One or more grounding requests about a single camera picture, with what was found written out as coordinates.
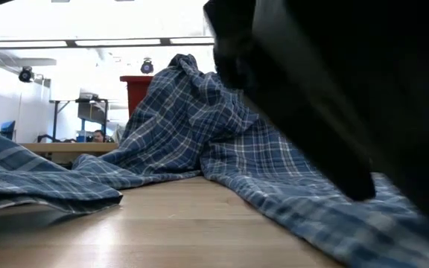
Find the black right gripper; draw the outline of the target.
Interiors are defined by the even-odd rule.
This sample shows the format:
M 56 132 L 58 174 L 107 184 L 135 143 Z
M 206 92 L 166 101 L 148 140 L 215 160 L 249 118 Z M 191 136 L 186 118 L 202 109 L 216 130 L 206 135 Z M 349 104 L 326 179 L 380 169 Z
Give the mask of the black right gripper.
M 429 0 L 208 0 L 203 11 L 224 86 L 349 199 L 375 197 L 369 165 L 301 91 L 364 146 L 429 153 Z

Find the blue plaid pajama pants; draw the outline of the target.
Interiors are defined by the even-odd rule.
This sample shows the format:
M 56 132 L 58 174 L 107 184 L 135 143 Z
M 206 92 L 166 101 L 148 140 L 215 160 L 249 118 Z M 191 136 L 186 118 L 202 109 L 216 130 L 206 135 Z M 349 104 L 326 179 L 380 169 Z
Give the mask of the blue plaid pajama pants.
M 71 169 L 0 136 L 0 208 L 28 203 L 93 214 L 122 191 L 204 176 L 350 268 L 429 268 L 429 222 L 385 176 L 351 202 L 217 74 L 176 55 L 156 74 L 118 148 Z

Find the red plastic laundry bin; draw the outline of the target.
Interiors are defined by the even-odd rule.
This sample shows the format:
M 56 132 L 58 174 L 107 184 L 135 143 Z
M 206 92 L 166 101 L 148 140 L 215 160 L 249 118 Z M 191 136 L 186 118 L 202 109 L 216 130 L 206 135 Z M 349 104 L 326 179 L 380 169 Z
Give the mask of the red plastic laundry bin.
M 120 76 L 120 81 L 127 84 L 127 102 L 129 115 L 132 115 L 138 104 L 147 94 L 152 76 Z

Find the black ceiling spotlight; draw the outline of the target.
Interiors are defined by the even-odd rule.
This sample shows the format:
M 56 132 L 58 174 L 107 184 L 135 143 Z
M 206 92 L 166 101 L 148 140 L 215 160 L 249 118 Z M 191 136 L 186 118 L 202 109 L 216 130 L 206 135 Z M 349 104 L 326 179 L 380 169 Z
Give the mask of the black ceiling spotlight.
M 140 72 L 142 74 L 152 74 L 154 72 L 154 67 L 153 67 L 151 58 L 146 57 L 143 59 L 143 63 L 141 65 Z
M 19 72 L 19 80 L 23 83 L 32 83 L 34 81 L 34 73 L 31 66 L 23 66 Z

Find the long ceiling light fixture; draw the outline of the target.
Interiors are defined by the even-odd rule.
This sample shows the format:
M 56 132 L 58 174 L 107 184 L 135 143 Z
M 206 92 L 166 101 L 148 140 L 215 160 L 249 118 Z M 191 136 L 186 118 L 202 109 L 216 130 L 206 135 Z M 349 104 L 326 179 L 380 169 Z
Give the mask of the long ceiling light fixture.
M 1 50 L 53 49 L 53 48 L 131 48 L 159 46 L 214 45 L 211 36 L 183 36 L 129 39 L 47 39 L 0 40 Z

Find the black metal background table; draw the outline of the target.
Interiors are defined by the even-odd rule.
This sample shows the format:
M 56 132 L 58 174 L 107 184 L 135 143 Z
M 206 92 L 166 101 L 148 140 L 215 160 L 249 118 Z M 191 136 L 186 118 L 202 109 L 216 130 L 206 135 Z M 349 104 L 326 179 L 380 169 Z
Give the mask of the black metal background table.
M 84 141 L 86 141 L 86 137 L 88 136 L 85 128 L 87 121 L 100 124 L 104 140 L 107 139 L 106 134 L 109 111 L 109 101 L 107 99 L 95 96 L 90 98 L 77 98 L 74 100 L 50 100 L 49 103 L 54 105 L 53 130 L 51 134 L 54 141 L 57 138 L 58 115 L 70 103 L 76 103 L 78 105 L 77 115 L 81 120 L 81 131 L 83 132 Z

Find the blue chair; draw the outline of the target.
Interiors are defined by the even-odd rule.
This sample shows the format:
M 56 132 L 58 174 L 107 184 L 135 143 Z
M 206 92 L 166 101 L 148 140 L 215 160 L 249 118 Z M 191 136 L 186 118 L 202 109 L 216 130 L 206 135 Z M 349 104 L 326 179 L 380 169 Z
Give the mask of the blue chair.
M 16 122 L 15 121 L 7 121 L 1 124 L 0 135 L 8 138 L 10 140 L 13 139 L 14 130 L 15 130 Z

